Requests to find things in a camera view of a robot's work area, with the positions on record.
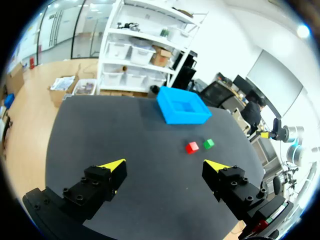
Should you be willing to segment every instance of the whiteboard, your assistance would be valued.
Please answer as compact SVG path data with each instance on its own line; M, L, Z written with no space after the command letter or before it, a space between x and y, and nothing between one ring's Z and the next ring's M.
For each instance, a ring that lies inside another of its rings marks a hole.
M294 74L265 50L247 78L260 89L281 116L286 114L303 88Z

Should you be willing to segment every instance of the red cube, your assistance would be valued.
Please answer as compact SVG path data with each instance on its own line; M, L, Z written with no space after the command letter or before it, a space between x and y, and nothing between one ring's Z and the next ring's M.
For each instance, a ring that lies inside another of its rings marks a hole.
M185 147L185 150L188 154L194 154L196 151L199 150L199 147L195 141L189 142L188 145Z

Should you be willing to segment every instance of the wooden floor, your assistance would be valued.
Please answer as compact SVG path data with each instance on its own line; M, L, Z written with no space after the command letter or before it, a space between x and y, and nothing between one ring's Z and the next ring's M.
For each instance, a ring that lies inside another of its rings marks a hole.
M20 201L30 190L45 188L48 141L58 112L50 100L48 86L60 76L74 75L78 68L80 79L95 79L97 63L97 59L51 62L24 73L24 86L8 111L13 125L3 162L7 179ZM225 239L237 240L243 228L239 222Z

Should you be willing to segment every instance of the shelving unit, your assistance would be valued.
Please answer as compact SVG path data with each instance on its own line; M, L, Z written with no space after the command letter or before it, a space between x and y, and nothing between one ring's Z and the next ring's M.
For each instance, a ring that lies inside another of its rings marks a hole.
M138 23L141 31L132 31L130 29L117 28L117 23ZM166 75L166 85L171 87L174 83L179 71L181 70L187 56L190 53L190 45L178 45L174 42L169 41L166 37L160 36L160 32L163 28L176 27L179 29L185 29L186 26L192 26L189 32L193 33L192 39L196 35L202 21L197 21L188 15L168 7L165 4L161 4L158 1L150 0L116 0L113 4L112 11L110 13L108 22L105 26L102 43L100 47L100 55L98 61L98 86L97 93L100 90L118 90L118 91L132 91L132 92L148 92L148 84L144 82L142 85L128 86L126 80L122 79L119 85L108 85L104 79L104 67L106 65L119 65L141 68L149 71L157 71ZM154 45L159 45L170 50L173 53L183 53L176 69L172 69L168 66L161 67L153 65L152 63L146 65L139 65L132 63L129 56L125 59L113 59L109 58L108 52L108 41L110 36L118 37L136 37L150 41Z
M196 26L200 26L200 22L195 21L193 18L165 5L160 5L156 1L150 2L148 0L124 0L124 4L153 10L155 12L167 15L173 19L179 20L184 24L194 24Z
M116 29L116 28L110 28L108 31L109 34L121 34L121 35L128 35L132 37L138 37L141 39L150 40L159 44L167 45L169 47L172 47L174 49L186 51L187 48L183 46L179 46L171 41L168 41L165 37L161 36L153 36L147 33L138 32L138 31L131 31L126 29Z
M117 64L117 65L123 65L123 66L132 66L132 67L137 67L137 68L143 68L143 69L150 69L158 72L163 72L166 74L174 74L175 71L168 68L168 67L161 67L161 66L156 66L153 65L152 63L149 63L148 65L138 65L135 63L132 63L128 57L126 59L112 59L112 58L107 58L105 57L102 62L104 64Z

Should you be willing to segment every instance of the white shelf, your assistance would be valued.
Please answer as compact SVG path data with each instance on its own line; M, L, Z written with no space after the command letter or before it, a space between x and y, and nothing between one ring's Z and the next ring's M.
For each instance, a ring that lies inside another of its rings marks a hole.
M118 91L129 91L147 93L149 90L145 86L126 86L126 85L100 85L100 90L118 90Z
M193 18L183 14L180 11L170 8L166 5L159 4L157 3L157 1L150 2L148 0L124 0L124 4L138 6L145 9L150 9L155 12L159 12L166 16L174 18L176 20L179 20L180 22L183 22L185 24L194 24L197 26L200 25L200 23L195 21Z
M183 46L179 46L171 41L168 41L165 37L160 37L160 36L153 36L150 34L146 34L143 32L138 32L138 31L131 31L129 29L117 29L117 28L110 28L109 33L111 34L122 34L122 35L128 35L128 36L133 36L133 37L138 37L142 39L148 39L153 42L157 42L160 44L164 44L170 47L173 47L175 49L183 50L186 51L187 49Z
M128 59L128 58L126 58L126 59L112 59L112 58L105 57L102 60L102 62L104 64L118 64L118 65L125 65L125 66L133 66L133 67L137 67L137 68L150 69L150 70L163 72L163 73L167 73L167 74L175 74L175 71L170 68L155 66L152 63L149 63L148 65L139 65L139 64L132 63L130 61L130 59Z

